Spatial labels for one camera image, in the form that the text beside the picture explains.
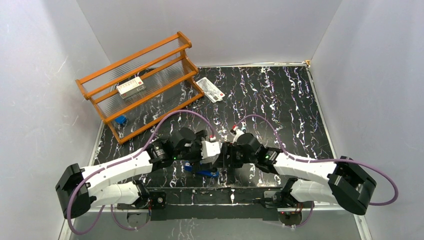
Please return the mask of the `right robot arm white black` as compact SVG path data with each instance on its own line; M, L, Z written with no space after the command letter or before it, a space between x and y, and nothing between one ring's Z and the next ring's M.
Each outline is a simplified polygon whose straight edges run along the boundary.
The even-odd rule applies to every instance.
M267 192L260 203L268 208L297 207L305 202L325 202L363 216L377 186L376 181L351 160L315 161L267 147L251 133L224 142L215 163L218 168L253 164L264 173L288 176L281 191Z

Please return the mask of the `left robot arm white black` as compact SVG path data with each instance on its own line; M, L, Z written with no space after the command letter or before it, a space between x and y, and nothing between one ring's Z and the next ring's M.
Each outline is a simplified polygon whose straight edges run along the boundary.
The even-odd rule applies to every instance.
M144 208L151 196L140 181L125 183L133 176L145 175L187 161L192 169L211 166L220 154L221 144L207 131L197 133L183 127L169 137L160 137L146 146L98 165L66 167L55 191L67 220L78 218L93 207L126 204Z

